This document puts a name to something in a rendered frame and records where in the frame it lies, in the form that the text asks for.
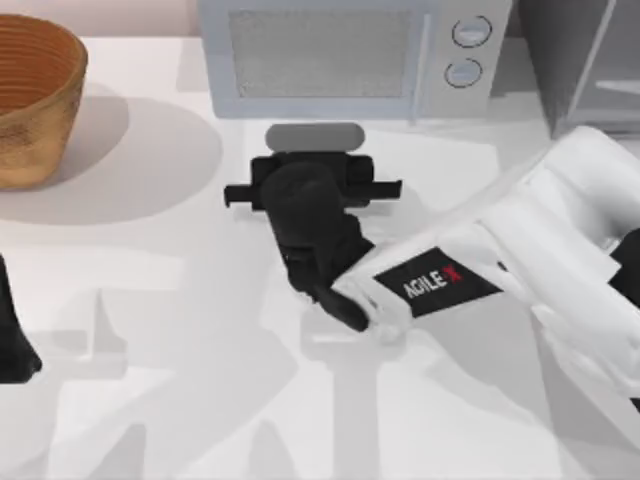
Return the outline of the microwave knob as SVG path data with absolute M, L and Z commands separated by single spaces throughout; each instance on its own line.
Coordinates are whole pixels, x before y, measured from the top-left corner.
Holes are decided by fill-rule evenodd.
M 452 62 L 444 71 L 446 83 L 455 89 L 469 88 L 478 83 L 482 76 L 482 65 L 472 58 Z
M 456 22 L 452 39 L 461 48 L 476 48 L 486 43 L 492 35 L 493 26 L 484 16 L 474 16 Z

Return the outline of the pale grey rounded box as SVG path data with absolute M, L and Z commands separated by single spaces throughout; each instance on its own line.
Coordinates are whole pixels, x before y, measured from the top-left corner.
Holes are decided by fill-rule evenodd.
M 351 122 L 274 124 L 265 134 L 274 152 L 351 152 L 364 141 L 364 129 Z

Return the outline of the pale microwave oven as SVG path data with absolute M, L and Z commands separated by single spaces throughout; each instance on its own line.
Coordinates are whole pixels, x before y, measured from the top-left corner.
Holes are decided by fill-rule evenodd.
M 429 50 L 417 121 L 484 114 L 513 0 L 197 0 L 215 114 L 229 119 L 409 121 L 422 21 Z M 457 21 L 486 17 L 476 48 Z M 446 67 L 472 58 L 478 83 L 455 89 Z

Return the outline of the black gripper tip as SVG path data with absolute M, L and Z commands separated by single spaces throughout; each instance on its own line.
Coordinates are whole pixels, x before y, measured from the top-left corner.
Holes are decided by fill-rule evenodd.
M 0 384 L 26 384 L 42 367 L 20 325 L 6 263 L 0 255 Z

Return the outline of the brown woven basket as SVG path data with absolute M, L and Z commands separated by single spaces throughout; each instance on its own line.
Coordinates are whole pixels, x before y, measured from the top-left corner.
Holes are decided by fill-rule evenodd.
M 0 189 L 38 186 L 59 168 L 89 55 L 67 28 L 0 13 Z

